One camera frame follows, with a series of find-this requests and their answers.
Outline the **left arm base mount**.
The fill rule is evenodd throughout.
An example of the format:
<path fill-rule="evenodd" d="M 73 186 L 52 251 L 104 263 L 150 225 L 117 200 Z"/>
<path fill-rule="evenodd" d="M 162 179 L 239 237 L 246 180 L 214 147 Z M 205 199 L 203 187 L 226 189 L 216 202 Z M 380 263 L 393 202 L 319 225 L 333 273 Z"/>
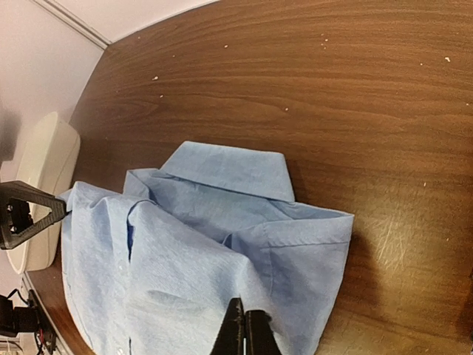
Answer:
<path fill-rule="evenodd" d="M 24 299 L 18 289 L 8 296 L 1 295 L 1 335 L 15 338 L 19 334 L 32 334 L 38 354 L 53 354 L 57 334 L 34 290 Z"/>

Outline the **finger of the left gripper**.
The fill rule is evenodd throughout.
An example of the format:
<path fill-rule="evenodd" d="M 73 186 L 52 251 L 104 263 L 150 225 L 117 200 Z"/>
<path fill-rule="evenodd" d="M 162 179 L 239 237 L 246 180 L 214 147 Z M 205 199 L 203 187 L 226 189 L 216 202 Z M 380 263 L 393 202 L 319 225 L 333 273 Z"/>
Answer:
<path fill-rule="evenodd" d="M 47 214 L 34 218 L 30 205 Z M 1 250 L 12 250 L 67 216 L 66 203 L 56 196 L 15 180 L 1 183 Z"/>

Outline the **light blue long sleeve shirt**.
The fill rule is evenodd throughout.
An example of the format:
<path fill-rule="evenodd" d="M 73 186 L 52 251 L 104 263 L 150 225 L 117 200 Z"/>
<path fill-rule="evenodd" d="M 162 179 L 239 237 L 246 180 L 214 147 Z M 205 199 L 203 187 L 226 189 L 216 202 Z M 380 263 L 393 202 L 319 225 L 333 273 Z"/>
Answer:
<path fill-rule="evenodd" d="M 354 217 L 298 203 L 285 157 L 186 141 L 122 193 L 62 199 L 67 306 L 96 354 L 209 354 L 229 302 L 262 310 L 284 354 L 313 354 Z"/>

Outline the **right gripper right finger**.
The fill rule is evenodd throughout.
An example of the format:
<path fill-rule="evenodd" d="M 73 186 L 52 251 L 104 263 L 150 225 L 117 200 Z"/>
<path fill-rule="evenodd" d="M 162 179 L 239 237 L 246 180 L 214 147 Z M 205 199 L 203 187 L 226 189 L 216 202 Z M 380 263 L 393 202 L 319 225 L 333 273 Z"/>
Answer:
<path fill-rule="evenodd" d="M 279 347 L 271 330 L 270 321 L 270 316 L 264 311 L 248 311 L 245 313 L 246 354 L 279 354 Z"/>

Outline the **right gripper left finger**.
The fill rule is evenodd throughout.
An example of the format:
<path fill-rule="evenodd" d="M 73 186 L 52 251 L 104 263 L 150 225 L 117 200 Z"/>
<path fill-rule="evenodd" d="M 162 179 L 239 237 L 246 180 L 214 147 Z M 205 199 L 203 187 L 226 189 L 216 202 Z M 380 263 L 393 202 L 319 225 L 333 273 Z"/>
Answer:
<path fill-rule="evenodd" d="M 210 355 L 243 355 L 245 313 L 240 298 L 230 300 Z"/>

